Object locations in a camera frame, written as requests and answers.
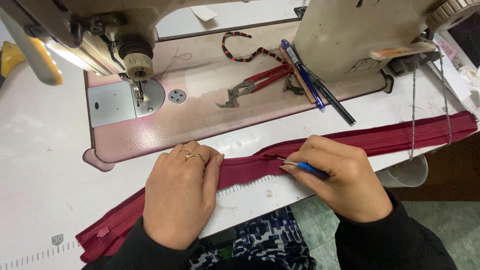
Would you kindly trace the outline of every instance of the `orange and black cord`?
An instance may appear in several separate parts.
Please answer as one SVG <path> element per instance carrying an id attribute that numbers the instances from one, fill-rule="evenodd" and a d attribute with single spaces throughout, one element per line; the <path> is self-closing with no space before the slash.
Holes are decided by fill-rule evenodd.
<path id="1" fill-rule="evenodd" d="M 275 58 L 277 61 L 279 61 L 280 63 L 284 64 L 286 63 L 285 60 L 281 59 L 278 55 L 272 53 L 272 52 L 269 52 L 267 49 L 264 49 L 262 47 L 258 48 L 256 52 L 252 53 L 252 55 L 249 57 L 249 58 L 235 58 L 233 57 L 233 55 L 228 51 L 227 47 L 225 47 L 225 39 L 227 38 L 227 36 L 242 36 L 242 37 L 248 37 L 248 38 L 251 38 L 252 36 L 250 36 L 249 34 L 246 34 L 246 33 L 242 33 L 242 32 L 226 32 L 224 35 L 223 35 L 223 39 L 222 39 L 222 49 L 223 49 L 223 52 L 225 53 L 225 55 L 232 59 L 233 61 L 237 61 L 237 62 L 250 62 L 253 60 L 253 58 L 259 54 L 259 53 L 264 53 L 268 56 L 271 56 L 273 58 Z"/>

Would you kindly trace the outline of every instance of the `hand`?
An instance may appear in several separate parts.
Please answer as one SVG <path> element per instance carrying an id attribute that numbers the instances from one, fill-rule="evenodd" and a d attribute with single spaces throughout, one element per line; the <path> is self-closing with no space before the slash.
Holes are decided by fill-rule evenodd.
<path id="1" fill-rule="evenodd" d="M 392 212 L 392 202 L 361 148 L 312 135 L 287 160 L 306 162 L 330 175 L 324 181 L 296 166 L 281 166 L 343 217 L 366 223 Z"/>
<path id="2" fill-rule="evenodd" d="M 200 154 L 185 160 L 187 150 Z M 155 242 L 187 249 L 216 206 L 216 186 L 224 155 L 191 141 L 162 153 L 145 184 L 144 229 Z"/>

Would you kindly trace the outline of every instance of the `green tile floor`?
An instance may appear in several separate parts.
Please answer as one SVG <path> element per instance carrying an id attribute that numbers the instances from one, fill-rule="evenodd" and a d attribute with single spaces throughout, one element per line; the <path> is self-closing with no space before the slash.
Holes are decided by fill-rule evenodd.
<path id="1" fill-rule="evenodd" d="M 338 218 L 316 196 L 290 205 L 317 260 L 317 270 L 339 270 L 335 231 Z M 480 202 L 404 202 L 409 216 L 442 240 L 459 270 L 480 269 Z"/>

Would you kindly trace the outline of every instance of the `woman's left hand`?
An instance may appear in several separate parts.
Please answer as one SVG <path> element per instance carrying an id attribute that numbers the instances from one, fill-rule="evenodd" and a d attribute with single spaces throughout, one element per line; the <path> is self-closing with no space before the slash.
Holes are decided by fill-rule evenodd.
<path id="1" fill-rule="evenodd" d="M 187 152 L 192 156 L 186 160 Z M 144 229 L 155 242 L 187 249 L 216 206 L 216 186 L 224 155 L 195 141 L 162 153 L 145 184 Z"/>

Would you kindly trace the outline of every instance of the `blue pen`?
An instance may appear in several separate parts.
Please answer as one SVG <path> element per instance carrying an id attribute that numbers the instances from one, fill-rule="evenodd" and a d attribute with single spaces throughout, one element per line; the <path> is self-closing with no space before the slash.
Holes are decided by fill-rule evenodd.
<path id="1" fill-rule="evenodd" d="M 322 170 L 319 170 L 319 169 L 313 167 L 312 165 L 310 165 L 308 163 L 301 162 L 301 161 L 300 162 L 287 161 L 287 160 L 281 159 L 281 158 L 277 158 L 277 159 L 283 160 L 283 164 L 295 165 L 295 166 L 298 166 L 300 169 L 306 170 L 307 172 L 322 174 L 322 175 L 325 175 L 327 177 L 330 177 L 326 172 L 324 172 Z"/>
<path id="2" fill-rule="evenodd" d="M 317 90 L 315 89 L 315 86 L 313 86 L 312 81 L 310 80 L 310 77 L 308 76 L 308 73 L 305 71 L 303 68 L 303 65 L 301 64 L 300 60 L 298 59 L 297 55 L 293 51 L 292 46 L 286 39 L 282 39 L 282 47 L 285 49 L 285 51 L 288 53 L 290 58 L 292 59 L 293 64 L 298 68 L 300 76 L 302 79 L 305 81 L 305 84 L 307 85 L 308 89 L 312 93 L 312 95 L 315 97 L 317 100 L 317 106 L 320 109 L 321 112 L 325 111 L 325 105 L 320 98 L 320 95 L 318 94 Z"/>

